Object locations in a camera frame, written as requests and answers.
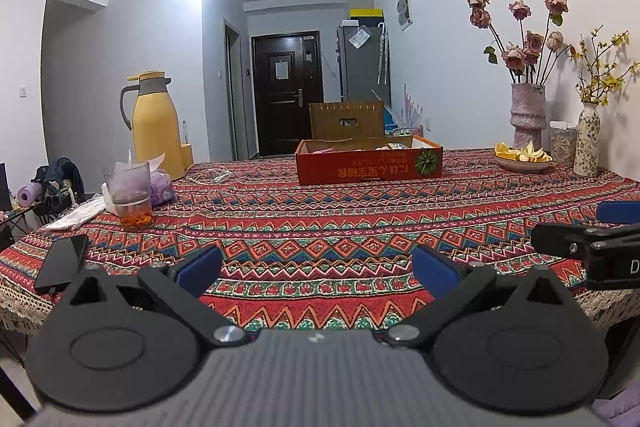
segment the plate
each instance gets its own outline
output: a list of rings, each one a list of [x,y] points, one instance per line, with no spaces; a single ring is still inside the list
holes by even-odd
[[[551,162],[519,162],[500,158],[494,154],[494,159],[501,167],[514,172],[542,172],[551,166]]]

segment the blue gripper pad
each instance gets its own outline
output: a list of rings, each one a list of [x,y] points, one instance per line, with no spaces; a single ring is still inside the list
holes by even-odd
[[[170,270],[170,277],[181,288],[199,298],[218,279],[222,270],[222,252],[207,247],[190,253]]]
[[[602,223],[634,225],[640,223],[640,201],[603,201],[596,209]]]
[[[436,299],[446,295],[466,277],[464,266],[424,246],[414,249],[412,265],[415,278]]]

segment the thermos handle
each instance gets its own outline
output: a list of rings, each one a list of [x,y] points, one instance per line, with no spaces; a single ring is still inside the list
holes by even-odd
[[[129,127],[130,131],[132,130],[131,122],[129,121],[129,118],[127,118],[127,115],[124,114],[124,106],[122,105],[122,103],[124,102],[124,94],[127,91],[137,91],[139,89],[140,86],[127,86],[120,92],[120,114],[122,115],[122,119],[124,120],[124,123],[127,125],[127,127]]]

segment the plate of fruit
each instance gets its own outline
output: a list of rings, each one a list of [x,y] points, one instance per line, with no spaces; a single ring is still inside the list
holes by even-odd
[[[502,167],[515,172],[541,172],[548,169],[553,160],[542,149],[534,150],[532,141],[524,149],[511,149],[504,142],[498,143],[494,157]]]

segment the silver screw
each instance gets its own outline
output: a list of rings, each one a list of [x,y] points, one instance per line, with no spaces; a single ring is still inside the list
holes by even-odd
[[[220,326],[213,332],[213,338],[220,343],[235,343],[244,339],[244,330],[238,326]]]
[[[420,330],[411,324],[398,324],[389,330],[389,336],[396,342],[409,342],[420,336]]]

